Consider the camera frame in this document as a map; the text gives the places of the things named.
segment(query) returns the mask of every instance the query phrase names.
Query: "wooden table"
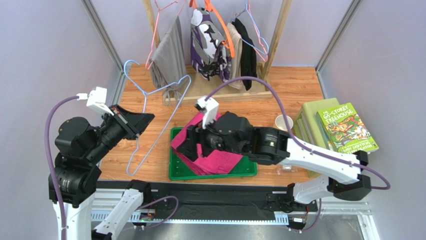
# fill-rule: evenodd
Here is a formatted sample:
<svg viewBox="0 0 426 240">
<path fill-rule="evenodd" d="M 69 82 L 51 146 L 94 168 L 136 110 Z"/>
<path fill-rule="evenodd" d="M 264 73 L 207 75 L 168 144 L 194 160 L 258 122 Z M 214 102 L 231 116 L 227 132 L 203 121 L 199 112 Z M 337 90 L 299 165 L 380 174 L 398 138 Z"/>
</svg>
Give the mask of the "wooden table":
<svg viewBox="0 0 426 240">
<path fill-rule="evenodd" d="M 155 90 L 150 73 L 145 66 L 133 65 L 129 76 L 145 91 Z M 269 73 L 270 82 L 277 92 L 287 115 L 295 119 L 302 104 L 305 102 L 323 99 L 320 84 L 313 67 L 272 67 Z M 253 126 L 272 127 L 275 118 L 281 114 L 275 99 L 246 102 L 220 103 L 219 112 L 230 111 L 241 117 L 246 117 Z M 144 96 L 128 80 L 121 98 L 120 106 L 128 111 L 141 113 L 144 105 Z M 133 173 L 147 151 L 150 149 L 159 133 L 163 129 L 175 105 L 165 106 L 161 93 L 148 97 L 146 113 L 155 114 L 154 120 L 139 139 L 139 151 L 134 155 L 129 172 Z M 169 149 L 170 130 L 174 127 L 185 126 L 197 113 L 194 105 L 179 107 L 164 134 L 159 139 L 150 155 L 134 176 L 126 173 L 126 167 L 136 141 L 122 140 L 102 160 L 100 169 L 103 180 L 132 180 L 146 182 L 171 182 L 169 179 Z M 277 174 L 277 167 L 258 165 L 258 173 L 253 177 L 229 177 L 214 179 L 186 180 L 177 182 L 203 184 L 235 184 L 261 186 L 287 186 L 290 183 L 302 183 L 309 180 L 305 169 L 296 167 L 297 172 Z"/>
</svg>

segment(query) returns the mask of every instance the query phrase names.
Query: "wooden post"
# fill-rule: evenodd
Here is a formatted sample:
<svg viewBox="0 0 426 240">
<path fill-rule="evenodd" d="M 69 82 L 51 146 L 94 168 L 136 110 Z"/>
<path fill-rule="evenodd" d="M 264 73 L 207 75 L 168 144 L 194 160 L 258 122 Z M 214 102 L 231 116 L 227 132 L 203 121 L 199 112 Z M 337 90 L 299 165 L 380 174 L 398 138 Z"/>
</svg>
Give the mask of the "wooden post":
<svg viewBox="0 0 426 240">
<path fill-rule="evenodd" d="M 283 33 L 284 25 L 286 24 L 287 16 L 289 15 L 290 5 L 292 5 L 292 0 L 282 0 L 281 9 L 279 10 L 278 19 L 276 20 L 275 30 L 273 31 L 272 40 L 269 45 L 270 48 L 267 55 L 268 60 L 263 67 L 262 79 L 266 79 L 269 74 L 272 61 L 274 60 L 275 53 L 277 52 L 281 34 Z"/>
<path fill-rule="evenodd" d="M 153 5 L 151 4 L 151 0 L 143 0 L 143 5 L 145 6 L 146 16 L 148 17 L 149 26 L 151 27 L 152 34 L 154 34 L 154 28 L 156 27 L 156 18 L 154 17 Z M 158 47 L 160 44 L 160 35 L 159 31 L 155 32 L 154 36 L 155 46 Z"/>
</svg>

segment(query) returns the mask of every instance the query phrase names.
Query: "green plastic bin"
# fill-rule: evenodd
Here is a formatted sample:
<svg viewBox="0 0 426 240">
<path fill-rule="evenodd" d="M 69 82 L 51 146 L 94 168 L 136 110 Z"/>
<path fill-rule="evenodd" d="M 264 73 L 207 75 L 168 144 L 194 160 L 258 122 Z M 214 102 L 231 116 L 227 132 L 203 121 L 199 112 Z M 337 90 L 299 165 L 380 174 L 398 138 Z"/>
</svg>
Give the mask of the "green plastic bin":
<svg viewBox="0 0 426 240">
<path fill-rule="evenodd" d="M 183 127 L 174 127 L 171 129 L 170 142 L 182 130 Z M 170 163 L 168 166 L 168 178 L 172 181 L 176 180 L 192 180 L 192 179 L 218 179 L 231 177 L 250 177 L 258 174 L 258 165 L 249 160 L 249 157 L 243 156 L 242 159 L 228 174 L 203 175 L 195 174 L 173 151 L 170 147 Z"/>
</svg>

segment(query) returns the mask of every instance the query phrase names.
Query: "gray floor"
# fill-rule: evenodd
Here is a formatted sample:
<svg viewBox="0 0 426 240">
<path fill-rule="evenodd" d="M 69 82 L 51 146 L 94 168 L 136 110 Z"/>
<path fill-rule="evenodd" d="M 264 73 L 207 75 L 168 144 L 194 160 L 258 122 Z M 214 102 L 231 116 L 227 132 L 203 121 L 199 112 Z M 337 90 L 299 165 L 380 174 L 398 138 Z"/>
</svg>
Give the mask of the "gray floor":
<svg viewBox="0 0 426 240">
<path fill-rule="evenodd" d="M 309 223 L 315 215 L 309 216 Z M 356 215 L 323 215 L 315 228 L 302 234 L 289 232 L 285 226 L 170 224 L 156 228 L 122 231 L 119 240 L 363 240 Z"/>
</svg>

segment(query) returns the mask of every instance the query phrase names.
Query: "white cable connector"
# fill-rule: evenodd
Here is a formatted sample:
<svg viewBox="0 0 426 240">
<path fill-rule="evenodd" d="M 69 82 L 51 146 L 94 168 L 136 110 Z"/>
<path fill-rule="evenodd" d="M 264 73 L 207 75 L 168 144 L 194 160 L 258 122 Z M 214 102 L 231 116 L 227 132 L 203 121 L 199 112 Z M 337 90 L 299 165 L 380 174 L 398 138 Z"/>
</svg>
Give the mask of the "white cable connector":
<svg viewBox="0 0 426 240">
<path fill-rule="evenodd" d="M 216 120 L 218 114 L 219 103 L 212 97 L 207 99 L 207 96 L 200 97 L 195 104 L 195 107 L 202 113 L 202 129 L 206 129 L 206 126 L 213 123 Z"/>
<path fill-rule="evenodd" d="M 114 113 L 109 109 L 105 102 L 107 101 L 107 89 L 97 86 L 89 94 L 79 93 L 77 94 L 78 100 L 87 100 L 86 106 L 91 110 L 97 112 L 100 115 Z"/>
</svg>

